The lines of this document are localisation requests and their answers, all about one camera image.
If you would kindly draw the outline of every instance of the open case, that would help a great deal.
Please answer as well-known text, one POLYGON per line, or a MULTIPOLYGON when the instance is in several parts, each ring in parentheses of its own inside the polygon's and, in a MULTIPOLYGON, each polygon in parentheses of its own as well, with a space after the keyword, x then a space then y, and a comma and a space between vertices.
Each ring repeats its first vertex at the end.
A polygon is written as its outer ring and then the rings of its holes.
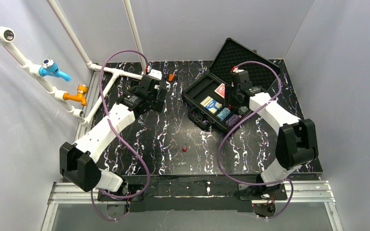
MULTIPOLYGON (((221 84, 231 84, 232 68, 245 61, 264 63, 271 67, 278 75, 280 74, 280 68, 258 55, 256 50, 251 51, 235 40, 227 38, 208 71, 189 88, 182 91, 183 100, 190 105, 188 118, 198 127, 207 130, 210 126, 216 126, 224 132, 231 130, 232 127, 229 127, 225 122, 232 115, 237 114, 239 107, 230 107, 230 114, 223 120, 220 120, 217 115, 223 108, 228 107, 228 105, 225 105, 224 97, 216 93, 215 90, 221 84), (209 111, 201 104, 207 97, 221 104, 221 107, 215 110, 215 112, 209 111)), ((260 86, 265 90, 269 90, 273 82, 276 81, 272 72, 261 65, 247 64, 240 68, 249 72, 254 86, 260 86)), ((245 112, 239 119, 245 117, 249 112, 250 110, 245 112)))

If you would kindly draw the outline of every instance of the blue valve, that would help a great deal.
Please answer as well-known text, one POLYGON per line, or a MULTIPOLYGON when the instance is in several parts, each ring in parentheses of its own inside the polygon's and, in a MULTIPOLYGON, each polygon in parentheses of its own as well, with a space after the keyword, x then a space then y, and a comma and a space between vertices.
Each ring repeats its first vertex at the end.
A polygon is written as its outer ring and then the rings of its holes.
POLYGON ((41 76, 53 76, 58 78, 63 78, 67 82, 71 80, 71 77, 59 70, 57 63, 53 59, 43 60, 42 67, 39 69, 39 74, 41 76))

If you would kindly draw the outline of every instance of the orange faucet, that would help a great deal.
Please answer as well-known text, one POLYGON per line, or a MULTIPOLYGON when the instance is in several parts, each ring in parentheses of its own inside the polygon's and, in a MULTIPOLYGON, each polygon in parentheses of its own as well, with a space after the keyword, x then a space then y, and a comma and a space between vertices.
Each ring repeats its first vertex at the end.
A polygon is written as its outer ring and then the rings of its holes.
POLYGON ((87 92, 89 92, 89 88, 84 84, 80 84, 77 87, 77 94, 76 95, 71 95, 71 94, 66 92, 66 93, 63 94, 63 99, 64 100, 73 100, 73 101, 76 101, 76 102, 81 102, 81 105, 86 106, 87 105, 87 100, 86 100, 86 97, 84 97, 84 95, 87 92))

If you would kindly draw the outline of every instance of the faucet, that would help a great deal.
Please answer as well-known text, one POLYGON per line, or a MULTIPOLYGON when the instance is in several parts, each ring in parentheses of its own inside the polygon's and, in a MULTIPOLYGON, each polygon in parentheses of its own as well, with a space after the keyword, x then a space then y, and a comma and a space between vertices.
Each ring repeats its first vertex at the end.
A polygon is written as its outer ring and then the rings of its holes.
POLYGON ((64 100, 73 100, 73 101, 76 101, 76 102, 81 102, 81 105, 86 106, 87 105, 87 100, 84 97, 84 95, 88 91, 89 91, 89 88, 86 85, 80 84, 77 87, 77 94, 76 95, 71 95, 71 94, 66 92, 66 93, 63 94, 63 99, 64 100))
POLYGON ((53 76, 58 78, 63 78, 67 82, 71 80, 71 77, 59 70, 57 63, 53 59, 45 59, 42 62, 42 67, 39 69, 39 74, 41 76, 53 76))

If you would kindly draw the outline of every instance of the black marble tabletop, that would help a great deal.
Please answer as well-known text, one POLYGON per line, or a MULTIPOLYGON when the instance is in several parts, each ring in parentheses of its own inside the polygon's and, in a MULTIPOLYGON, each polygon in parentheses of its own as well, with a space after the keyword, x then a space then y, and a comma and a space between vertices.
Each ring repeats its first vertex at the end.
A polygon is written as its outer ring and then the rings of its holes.
MULTIPOLYGON (((278 103, 292 114, 303 118, 297 96, 283 60, 271 60, 281 68, 282 94, 278 103)), ((187 117, 188 106, 182 100, 182 90, 208 70, 211 61, 153 62, 152 68, 163 74, 175 74, 178 79, 170 83, 165 109, 162 113, 148 112, 128 126, 121 136, 143 157, 153 175, 206 175, 222 174, 216 164, 216 151, 224 136, 216 129, 202 131, 187 117)), ((124 71, 141 72, 139 63, 108 64, 124 71)), ((111 78, 103 76, 103 88, 111 78)), ((127 89, 130 79, 119 78, 106 97, 111 110, 118 96, 127 89)), ((274 83, 271 95, 277 91, 274 83)), ((97 111, 93 126, 104 116, 104 108, 97 111)), ((255 115, 242 125, 225 143, 222 151, 223 166, 229 174, 258 174, 275 159, 276 133, 259 116, 255 115)), ((141 163, 118 139, 106 148, 97 165, 121 175, 145 175, 141 163)), ((301 173, 321 173, 318 160, 302 167, 301 173)))

